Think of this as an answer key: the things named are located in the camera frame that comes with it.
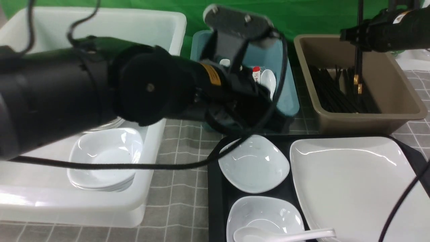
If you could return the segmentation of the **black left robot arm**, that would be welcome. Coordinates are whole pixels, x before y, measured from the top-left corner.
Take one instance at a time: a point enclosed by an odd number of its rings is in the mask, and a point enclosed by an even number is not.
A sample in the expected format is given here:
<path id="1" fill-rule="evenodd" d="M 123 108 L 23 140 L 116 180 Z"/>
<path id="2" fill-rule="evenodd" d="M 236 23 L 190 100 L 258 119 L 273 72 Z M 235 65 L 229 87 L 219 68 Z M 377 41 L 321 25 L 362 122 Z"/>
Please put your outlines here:
<path id="1" fill-rule="evenodd" d="M 80 39 L 77 46 L 34 54 L 1 46 L 1 158 L 23 153 L 120 117 L 140 126 L 163 118 L 206 121 L 224 134 L 281 131 L 286 122 L 251 69 L 239 68 L 248 42 L 232 50 L 233 66 L 171 55 L 113 37 Z"/>

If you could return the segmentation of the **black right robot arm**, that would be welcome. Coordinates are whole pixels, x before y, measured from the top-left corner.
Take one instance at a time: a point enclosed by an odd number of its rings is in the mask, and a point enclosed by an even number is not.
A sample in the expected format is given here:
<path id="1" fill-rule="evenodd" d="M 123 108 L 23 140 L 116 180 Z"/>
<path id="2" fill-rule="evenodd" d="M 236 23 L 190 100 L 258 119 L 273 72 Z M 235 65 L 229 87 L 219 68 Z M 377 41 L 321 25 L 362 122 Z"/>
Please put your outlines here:
<path id="1" fill-rule="evenodd" d="M 390 52 L 428 49 L 430 9 L 419 0 L 390 0 L 388 8 L 364 19 L 364 1 L 358 2 L 357 25 L 340 32 L 346 41 L 364 52 Z"/>

